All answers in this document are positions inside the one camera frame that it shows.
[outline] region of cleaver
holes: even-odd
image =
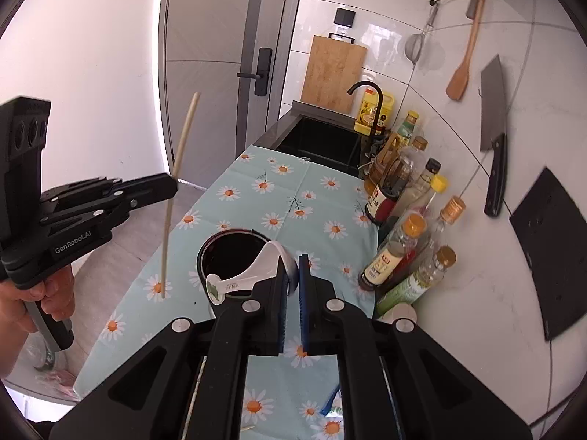
[[[489,149],[493,149],[493,163],[483,211],[497,217],[504,201],[508,162],[506,90],[499,54],[481,72],[481,150]]]

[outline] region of tablecloth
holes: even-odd
[[[296,259],[307,253],[312,274],[370,316],[374,297],[356,280],[377,246],[376,228],[363,212],[366,197],[355,177],[250,146],[171,232],[165,299],[160,247],[108,319],[74,389],[87,395],[173,319],[211,318],[196,257],[211,235],[228,228],[255,229]],[[308,356],[301,347],[296,292],[287,302],[284,354],[249,359],[242,424],[254,428],[241,438],[342,440],[342,424],[319,414],[337,384],[336,357]]]

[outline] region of sink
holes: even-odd
[[[277,151],[305,157],[317,164],[357,177],[361,137],[355,131],[302,117]]]

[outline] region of white bottle label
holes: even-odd
[[[377,213],[377,207],[385,200],[387,200],[387,197],[381,193],[379,185],[377,185],[367,202],[367,210],[373,218],[375,218],[375,214]]]
[[[384,249],[363,272],[365,281],[375,286],[382,284],[400,261],[401,258]]]
[[[386,306],[390,306],[390,309],[399,303],[412,304],[422,294],[428,290],[427,287],[422,286],[416,279],[416,273],[412,273],[394,289],[389,291],[380,301]]]

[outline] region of wooden spatula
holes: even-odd
[[[446,95],[453,101],[459,101],[463,97],[469,82],[469,65],[471,63],[471,56],[473,56],[477,34],[479,33],[479,23],[481,22],[484,4],[485,0],[479,0],[477,3],[477,10],[475,11],[473,26],[471,26],[471,33],[469,35],[469,43],[467,45],[465,57],[463,58],[461,66],[459,66],[454,72],[453,77],[446,88]]]

